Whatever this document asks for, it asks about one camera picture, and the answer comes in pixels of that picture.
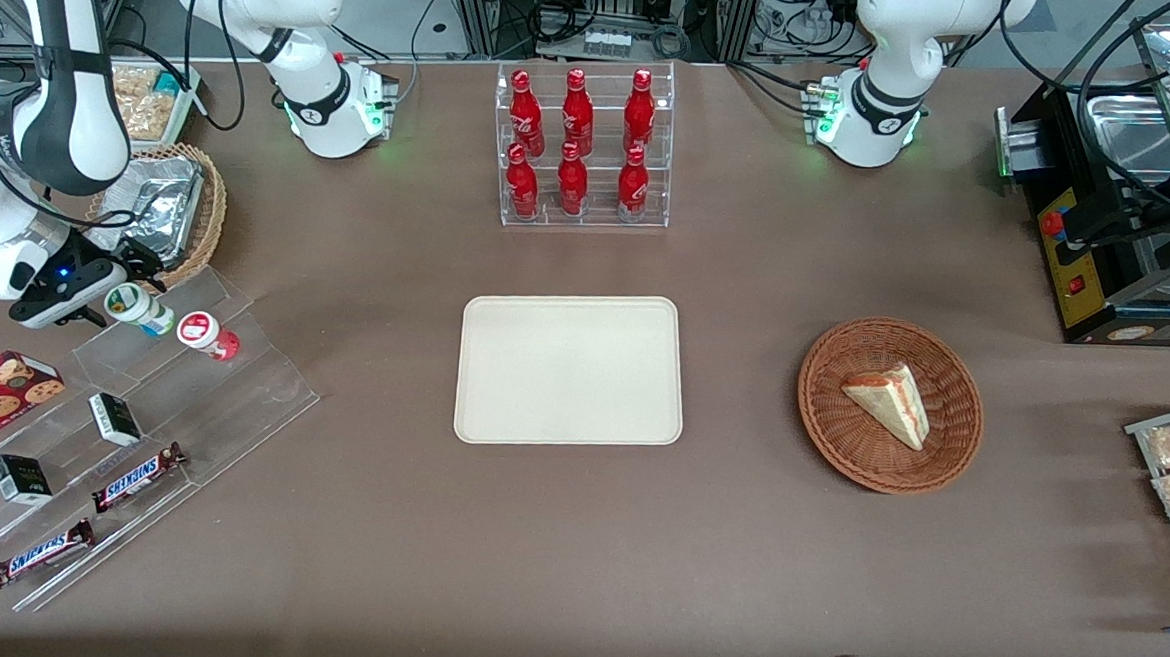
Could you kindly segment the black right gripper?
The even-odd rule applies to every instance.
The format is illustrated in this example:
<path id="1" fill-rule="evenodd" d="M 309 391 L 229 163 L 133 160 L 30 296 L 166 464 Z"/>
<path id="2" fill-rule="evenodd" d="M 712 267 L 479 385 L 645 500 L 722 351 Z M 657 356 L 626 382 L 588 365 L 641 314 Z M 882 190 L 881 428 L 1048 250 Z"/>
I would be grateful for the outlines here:
<path id="1" fill-rule="evenodd" d="M 156 293 L 166 293 L 159 278 L 163 262 L 142 242 L 121 241 L 121 260 L 95 245 L 78 231 L 69 231 L 58 251 L 40 269 L 39 300 L 82 305 L 73 311 L 73 323 L 87 321 L 106 328 L 106 318 L 87 305 L 115 286 L 140 281 Z"/>

